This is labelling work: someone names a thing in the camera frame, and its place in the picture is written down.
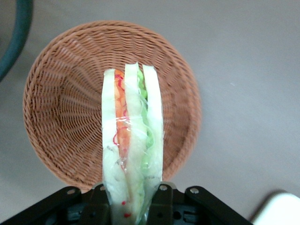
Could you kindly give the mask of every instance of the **carrot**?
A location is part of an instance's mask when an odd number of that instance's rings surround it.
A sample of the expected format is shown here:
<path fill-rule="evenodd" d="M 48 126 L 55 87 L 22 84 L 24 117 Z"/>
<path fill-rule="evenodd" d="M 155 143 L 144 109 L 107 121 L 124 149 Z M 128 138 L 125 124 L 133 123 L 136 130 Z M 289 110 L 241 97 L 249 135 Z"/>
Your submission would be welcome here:
<path fill-rule="evenodd" d="M 119 70 L 114 72 L 114 93 L 117 118 L 117 133 L 115 137 L 117 138 L 114 137 L 113 143 L 119 147 L 120 158 L 123 162 L 120 165 L 125 171 L 130 141 L 130 123 L 125 99 L 124 73 Z"/>

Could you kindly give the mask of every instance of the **gray surface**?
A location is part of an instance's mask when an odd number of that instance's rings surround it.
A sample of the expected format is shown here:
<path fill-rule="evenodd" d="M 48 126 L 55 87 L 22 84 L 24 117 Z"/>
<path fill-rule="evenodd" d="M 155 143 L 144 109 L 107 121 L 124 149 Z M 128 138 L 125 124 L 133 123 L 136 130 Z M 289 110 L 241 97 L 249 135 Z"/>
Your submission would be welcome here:
<path fill-rule="evenodd" d="M 202 97 L 197 147 L 172 180 L 200 185 L 249 217 L 276 189 L 300 196 L 299 1 L 35 1 L 26 47 L 0 83 L 0 221 L 64 187 L 35 155 L 22 95 L 34 59 L 58 34 L 125 20 L 167 38 L 190 64 Z M 0 53 L 14 1 L 0 1 Z"/>

